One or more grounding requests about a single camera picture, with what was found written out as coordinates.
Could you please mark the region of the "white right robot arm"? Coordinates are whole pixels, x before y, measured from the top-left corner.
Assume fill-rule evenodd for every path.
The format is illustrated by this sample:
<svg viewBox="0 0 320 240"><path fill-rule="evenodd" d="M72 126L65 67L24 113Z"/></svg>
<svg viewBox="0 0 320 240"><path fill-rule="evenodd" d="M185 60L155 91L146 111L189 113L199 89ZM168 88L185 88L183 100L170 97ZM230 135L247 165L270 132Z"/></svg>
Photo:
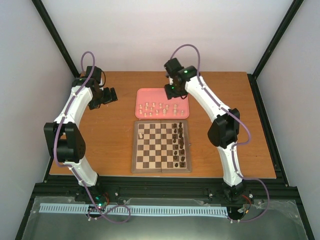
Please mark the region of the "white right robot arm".
<svg viewBox="0 0 320 240"><path fill-rule="evenodd" d="M164 86L167 99L191 95L205 110L211 126L207 132L212 145L217 147L223 181L233 189L242 184L237 156L237 141L240 131L240 112L225 105L208 87L194 66L183 67L177 58L164 64L169 83Z"/></svg>

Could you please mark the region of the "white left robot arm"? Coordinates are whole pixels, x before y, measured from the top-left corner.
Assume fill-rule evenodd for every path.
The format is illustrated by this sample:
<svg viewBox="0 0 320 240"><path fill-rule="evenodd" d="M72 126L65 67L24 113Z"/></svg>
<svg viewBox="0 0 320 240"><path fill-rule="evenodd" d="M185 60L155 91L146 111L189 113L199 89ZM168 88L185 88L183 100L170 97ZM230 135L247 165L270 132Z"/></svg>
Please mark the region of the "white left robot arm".
<svg viewBox="0 0 320 240"><path fill-rule="evenodd" d="M104 188L97 184L98 174L85 157L86 143L79 130L86 108L95 110L118 100L115 89L105 87L106 74L88 66L85 75L72 82L70 96L59 116L44 125L44 135L50 156L60 168L68 168L80 186L87 186L86 195L92 201L103 198Z"/></svg>

